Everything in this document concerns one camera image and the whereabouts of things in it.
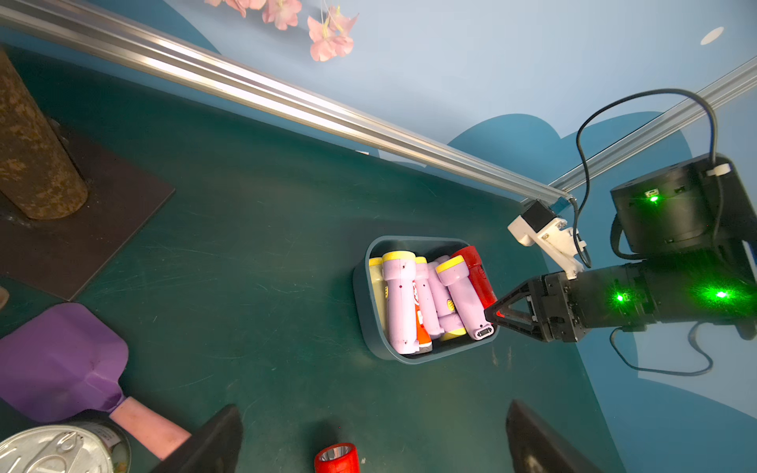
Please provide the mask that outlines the red flashlight slanted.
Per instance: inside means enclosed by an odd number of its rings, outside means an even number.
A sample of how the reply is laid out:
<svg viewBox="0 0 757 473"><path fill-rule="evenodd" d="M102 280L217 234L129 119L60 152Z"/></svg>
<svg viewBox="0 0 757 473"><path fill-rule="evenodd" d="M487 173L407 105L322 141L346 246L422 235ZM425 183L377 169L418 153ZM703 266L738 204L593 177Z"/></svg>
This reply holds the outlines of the red flashlight slanted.
<svg viewBox="0 0 757 473"><path fill-rule="evenodd" d="M482 258L475 246L466 246L453 254L461 256L469 270L469 281L475 289L484 309L488 309L498 301L487 273L483 267Z"/></svg>

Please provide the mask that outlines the red flashlight white logo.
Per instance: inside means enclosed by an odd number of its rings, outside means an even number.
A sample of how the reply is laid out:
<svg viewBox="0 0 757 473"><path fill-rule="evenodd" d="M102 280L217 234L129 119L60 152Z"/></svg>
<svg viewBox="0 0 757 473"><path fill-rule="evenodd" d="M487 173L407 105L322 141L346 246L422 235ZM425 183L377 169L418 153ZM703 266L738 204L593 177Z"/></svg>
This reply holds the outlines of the red flashlight white logo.
<svg viewBox="0 0 757 473"><path fill-rule="evenodd" d="M429 282L428 261L423 256L415 257L416 276L414 289L416 296L416 318L418 328L418 340L421 354L433 350L433 341L445 334L445 330L439 323L431 286Z"/></svg>

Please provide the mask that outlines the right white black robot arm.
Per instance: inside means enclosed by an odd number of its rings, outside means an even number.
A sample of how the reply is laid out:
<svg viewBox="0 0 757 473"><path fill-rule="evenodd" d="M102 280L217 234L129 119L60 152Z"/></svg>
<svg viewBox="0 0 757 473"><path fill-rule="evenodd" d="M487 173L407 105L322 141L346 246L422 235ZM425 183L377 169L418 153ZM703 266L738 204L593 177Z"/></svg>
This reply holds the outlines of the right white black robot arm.
<svg viewBox="0 0 757 473"><path fill-rule="evenodd" d="M756 336L756 213L735 164L717 151L619 185L609 242L619 262L594 268L576 221L534 202L510 224L524 246L540 246L556 272L522 283L486 319L532 339L576 343L589 331L641 332L687 322L698 347L703 324Z"/></svg>

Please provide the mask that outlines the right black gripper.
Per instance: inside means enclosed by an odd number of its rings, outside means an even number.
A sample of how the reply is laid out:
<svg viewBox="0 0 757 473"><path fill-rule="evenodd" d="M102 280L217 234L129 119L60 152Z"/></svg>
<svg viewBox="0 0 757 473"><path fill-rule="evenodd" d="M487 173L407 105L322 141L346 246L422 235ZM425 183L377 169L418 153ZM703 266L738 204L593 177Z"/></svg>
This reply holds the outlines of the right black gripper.
<svg viewBox="0 0 757 473"><path fill-rule="evenodd" d="M643 330L656 306L641 273L603 268L570 279L556 272L529 279L485 309L485 317L532 339L577 343L596 328Z"/></svg>

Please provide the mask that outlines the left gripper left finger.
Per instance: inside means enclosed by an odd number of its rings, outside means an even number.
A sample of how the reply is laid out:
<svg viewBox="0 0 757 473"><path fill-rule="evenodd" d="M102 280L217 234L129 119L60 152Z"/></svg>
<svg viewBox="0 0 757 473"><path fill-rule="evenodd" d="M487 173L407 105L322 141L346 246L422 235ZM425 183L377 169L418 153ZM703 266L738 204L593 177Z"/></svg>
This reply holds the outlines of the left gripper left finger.
<svg viewBox="0 0 757 473"><path fill-rule="evenodd" d="M244 438L239 408L229 404L206 422L153 473L235 473Z"/></svg>

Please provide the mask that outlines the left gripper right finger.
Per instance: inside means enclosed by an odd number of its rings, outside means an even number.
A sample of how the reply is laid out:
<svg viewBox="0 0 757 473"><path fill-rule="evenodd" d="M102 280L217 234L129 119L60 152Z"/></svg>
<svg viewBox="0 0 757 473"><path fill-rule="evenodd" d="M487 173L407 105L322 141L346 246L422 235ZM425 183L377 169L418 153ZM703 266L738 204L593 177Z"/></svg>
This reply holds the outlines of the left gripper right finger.
<svg viewBox="0 0 757 473"><path fill-rule="evenodd" d="M520 400L514 400L509 407L506 431L515 472L600 472L591 460Z"/></svg>

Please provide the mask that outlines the blue-grey plastic storage box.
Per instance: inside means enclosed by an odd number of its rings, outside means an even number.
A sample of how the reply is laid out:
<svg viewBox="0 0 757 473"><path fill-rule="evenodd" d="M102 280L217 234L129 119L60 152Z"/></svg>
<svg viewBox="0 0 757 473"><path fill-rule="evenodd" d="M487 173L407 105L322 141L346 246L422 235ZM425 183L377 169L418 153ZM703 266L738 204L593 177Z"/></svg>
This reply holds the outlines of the blue-grey plastic storage box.
<svg viewBox="0 0 757 473"><path fill-rule="evenodd" d="M380 312L375 302L373 283L369 275L371 258L383 256L390 250L410 250L422 256L450 256L467 246L469 243L466 240L440 236L379 236L368 245L363 259L353 272L353 288L363 337L369 350L375 356L386 361L417 366L486 346L497 338L498 329L495 328L493 334L483 341L473 341L468 335L463 335L452 341L434 341L432 351L427 354L405 356L398 354L390 346L380 324Z"/></svg>

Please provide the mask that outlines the pale green flashlight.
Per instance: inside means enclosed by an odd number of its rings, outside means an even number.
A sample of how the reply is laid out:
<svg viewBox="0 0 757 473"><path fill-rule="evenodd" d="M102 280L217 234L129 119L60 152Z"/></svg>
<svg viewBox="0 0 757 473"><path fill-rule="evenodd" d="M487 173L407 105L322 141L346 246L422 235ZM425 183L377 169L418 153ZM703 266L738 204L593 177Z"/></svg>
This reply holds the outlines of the pale green flashlight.
<svg viewBox="0 0 757 473"><path fill-rule="evenodd" d="M372 257L369 260L369 275L380 327L382 327L382 333L386 334L386 281L384 281L384 274L382 274L383 263L381 257Z"/></svg>

